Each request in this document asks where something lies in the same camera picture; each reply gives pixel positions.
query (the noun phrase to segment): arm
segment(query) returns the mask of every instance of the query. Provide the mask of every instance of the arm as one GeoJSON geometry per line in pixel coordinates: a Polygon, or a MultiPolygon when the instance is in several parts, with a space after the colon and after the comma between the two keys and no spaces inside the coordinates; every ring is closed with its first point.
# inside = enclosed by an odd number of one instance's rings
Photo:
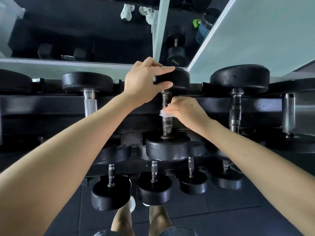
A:
{"type": "Polygon", "coordinates": [[[224,152],[302,234],[314,234],[314,176],[210,119],[194,98],[174,97],[164,110],[224,152]]]}
{"type": "Polygon", "coordinates": [[[155,75],[175,69],[161,66],[152,58],[136,62],[126,75],[122,94],[0,174],[0,235],[45,233],[123,119],[172,86],[153,84],[155,75]]]}

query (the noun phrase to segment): hand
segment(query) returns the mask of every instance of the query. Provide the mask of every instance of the hand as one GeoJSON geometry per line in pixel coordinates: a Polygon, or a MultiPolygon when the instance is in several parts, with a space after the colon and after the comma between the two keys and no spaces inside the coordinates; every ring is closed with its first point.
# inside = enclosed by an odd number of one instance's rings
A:
{"type": "Polygon", "coordinates": [[[163,110],[167,115],[176,116],[182,124],[200,135],[210,120],[195,98],[173,97],[163,110]]]}
{"type": "Polygon", "coordinates": [[[151,101],[159,92],[173,86],[169,81],[153,84],[153,77],[174,70],[175,67],[162,67],[152,57],[144,62],[137,61],[126,75],[124,94],[132,96],[139,107],[151,101]]]}

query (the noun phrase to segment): forearm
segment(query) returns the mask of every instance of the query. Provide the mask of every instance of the forearm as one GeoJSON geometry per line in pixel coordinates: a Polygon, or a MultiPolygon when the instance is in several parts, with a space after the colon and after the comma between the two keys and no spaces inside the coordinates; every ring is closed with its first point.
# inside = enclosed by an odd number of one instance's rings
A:
{"type": "Polygon", "coordinates": [[[8,214],[27,220],[36,212],[38,220],[45,215],[41,223],[49,226],[80,185],[106,141],[136,107],[130,96],[118,95],[1,173],[0,224],[9,226],[13,219],[8,214]]]}
{"type": "Polygon", "coordinates": [[[200,134],[223,151],[261,193],[303,234],[315,230],[315,177],[239,134],[210,120],[200,134]]]}

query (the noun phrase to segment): weight label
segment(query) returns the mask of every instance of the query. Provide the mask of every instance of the weight label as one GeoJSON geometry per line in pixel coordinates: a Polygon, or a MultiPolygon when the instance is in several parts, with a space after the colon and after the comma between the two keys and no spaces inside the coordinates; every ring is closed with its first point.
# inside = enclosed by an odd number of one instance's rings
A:
{"type": "Polygon", "coordinates": [[[172,60],[172,62],[176,65],[179,65],[179,63],[177,63],[174,59],[172,60]]]}

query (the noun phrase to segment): shorts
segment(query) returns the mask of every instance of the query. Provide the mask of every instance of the shorts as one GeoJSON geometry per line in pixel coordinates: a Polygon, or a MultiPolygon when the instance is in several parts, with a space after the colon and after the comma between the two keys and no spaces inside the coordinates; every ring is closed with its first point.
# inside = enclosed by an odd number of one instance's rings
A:
{"type": "MultiPolygon", "coordinates": [[[[103,230],[100,231],[94,236],[121,236],[119,233],[110,231],[110,230],[103,230]]],[[[177,228],[177,227],[170,227],[165,230],[160,236],[197,236],[196,232],[186,228],[177,228]]]]}

